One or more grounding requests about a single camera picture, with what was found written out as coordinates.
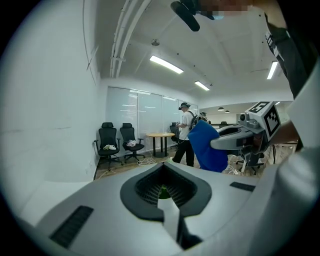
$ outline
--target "ceiling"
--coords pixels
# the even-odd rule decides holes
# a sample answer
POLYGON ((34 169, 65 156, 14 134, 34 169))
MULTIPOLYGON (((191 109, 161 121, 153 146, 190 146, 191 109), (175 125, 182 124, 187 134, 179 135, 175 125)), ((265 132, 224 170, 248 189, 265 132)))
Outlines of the ceiling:
MULTIPOLYGON (((287 107, 289 107, 291 103, 292 101, 281 101, 279 104, 276 105, 276 108, 278 112, 284 113, 286 112, 287 107)), ((208 107, 208 108, 200 109, 200 112, 205 112, 208 115, 222 115, 222 114, 225 114, 227 110, 229 110, 230 114, 239 114, 239 113, 244 113, 246 110, 248 110, 255 104, 257 104, 257 102, 208 107), (224 111, 218 111, 220 107, 223 107, 224 111)))
MULTIPOLYGON (((192 32, 171 10, 172 1, 153 0, 144 11, 126 49, 121 77, 174 88, 199 100, 240 89, 255 90, 259 87, 257 81, 266 81, 275 58, 265 43, 267 26, 262 11, 252 8, 242 15, 215 21, 197 15, 201 28, 192 32), (153 39, 158 39, 160 46, 152 46, 153 39), (152 55, 184 72, 177 74, 151 62, 152 55), (245 82, 239 84, 242 77, 245 82), (195 81, 211 90, 204 91, 195 81)), ((285 79, 279 79, 281 76, 279 69, 270 86, 273 83, 273 88, 287 87, 283 84, 285 79)))

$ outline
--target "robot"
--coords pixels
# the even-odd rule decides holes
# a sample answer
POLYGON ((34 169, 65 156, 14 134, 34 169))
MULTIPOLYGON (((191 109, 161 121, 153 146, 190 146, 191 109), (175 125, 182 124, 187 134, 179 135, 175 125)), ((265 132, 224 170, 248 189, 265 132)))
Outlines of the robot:
MULTIPOLYGON (((276 253, 319 198, 319 81, 320 60, 288 110, 304 149, 266 168, 260 179, 178 163, 139 167, 94 181, 53 208, 36 227, 51 244, 39 245, 85 256, 276 253), (166 206, 158 199, 163 185, 171 196, 166 206)), ((249 162, 279 126, 273 102, 259 102, 210 144, 249 162)))

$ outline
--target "black office chair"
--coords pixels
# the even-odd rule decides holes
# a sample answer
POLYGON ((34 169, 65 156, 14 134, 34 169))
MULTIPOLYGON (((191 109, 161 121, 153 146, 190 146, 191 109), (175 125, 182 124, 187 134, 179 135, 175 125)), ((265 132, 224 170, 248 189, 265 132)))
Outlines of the black office chair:
POLYGON ((219 128, 223 128, 225 126, 228 126, 227 122, 222 121, 221 124, 219 125, 219 128))
POLYGON ((122 124, 122 128, 120 128, 120 132, 122 134, 123 137, 123 148, 124 150, 129 150, 132 152, 132 154, 128 154, 124 156, 124 162, 127 163, 127 160, 130 158, 135 158, 139 161, 139 159, 137 158, 138 156, 146 158, 145 155, 143 154, 137 154, 137 151, 142 150, 145 145, 141 144, 141 141, 143 140, 143 138, 138 138, 139 140, 139 144, 135 144, 135 146, 127 146, 127 143, 129 141, 135 141, 135 128, 132 127, 131 123, 123 123, 122 124))
POLYGON ((119 152, 119 146, 120 146, 120 139, 117 138, 118 144, 116 143, 116 134, 117 134, 117 129, 114 128, 114 125, 112 122, 104 122, 101 126, 101 129, 99 129, 99 135, 101 139, 100 143, 100 149, 98 148, 98 139, 96 139, 95 146, 96 150, 98 152, 98 155, 100 156, 100 159, 106 159, 109 162, 108 170, 110 170, 110 165, 111 162, 117 162, 121 163, 123 166, 124 164, 119 160, 119 157, 117 157, 115 154, 119 152), (115 150, 105 150, 104 147, 106 145, 114 145, 115 150))
POLYGON ((170 125, 170 131, 175 134, 171 137, 171 140, 177 144, 170 147, 170 149, 175 148, 175 150, 178 149, 178 142, 179 142, 179 129, 176 127, 176 122, 173 122, 172 125, 170 125))

